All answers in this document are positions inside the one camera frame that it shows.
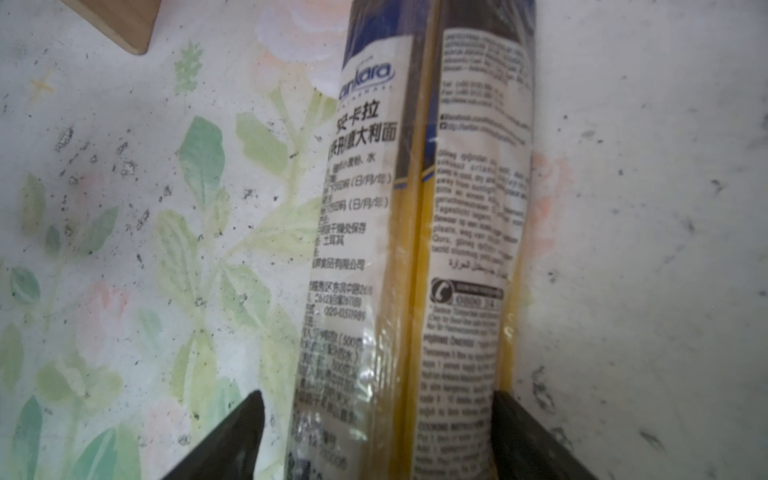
dirt speck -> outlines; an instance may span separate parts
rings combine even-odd
[[[120,169],[120,175],[133,175],[136,171],[136,164],[132,161],[124,161],[123,167]]]
[[[540,366],[531,374],[533,396],[536,400],[536,405],[547,413],[555,413],[554,400],[549,394],[542,376],[544,376],[544,366]]]
[[[664,447],[664,443],[662,443],[661,440],[659,440],[659,438],[656,437],[656,435],[653,433],[643,429],[639,430],[637,433],[639,433],[640,436],[643,437],[643,440],[648,442],[648,445],[652,446],[657,452],[667,451],[667,448]]]
[[[149,209],[147,208],[136,222],[136,230],[141,230],[144,224],[149,220]]]
[[[683,227],[685,227],[686,230],[688,230],[688,233],[693,235],[696,233],[696,227],[694,226],[694,219],[691,217],[685,217],[681,223],[683,224]]]
[[[74,130],[72,130],[72,127],[65,128],[64,131],[61,132],[61,134],[58,136],[58,141],[56,142],[56,151],[61,151],[62,148],[69,145],[69,142],[72,140],[72,134],[74,133]]]
[[[671,255],[667,255],[664,257],[664,264],[668,265],[669,263],[672,263],[672,260],[677,257],[677,254],[682,252],[685,249],[685,245],[678,245],[677,248],[675,248],[674,253]]]
[[[712,180],[711,183],[715,186],[715,195],[723,191],[725,188],[725,185],[723,185],[720,180]]]

floral tablecloth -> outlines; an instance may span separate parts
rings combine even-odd
[[[254,389],[277,478],[348,14],[0,4],[0,478],[160,478]]]

plastic wrapper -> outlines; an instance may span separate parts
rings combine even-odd
[[[532,0],[354,2],[286,479],[495,477],[533,18]]]

white surface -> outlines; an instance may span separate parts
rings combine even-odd
[[[517,392],[600,478],[765,478],[768,2],[538,7],[536,145],[573,181]]]

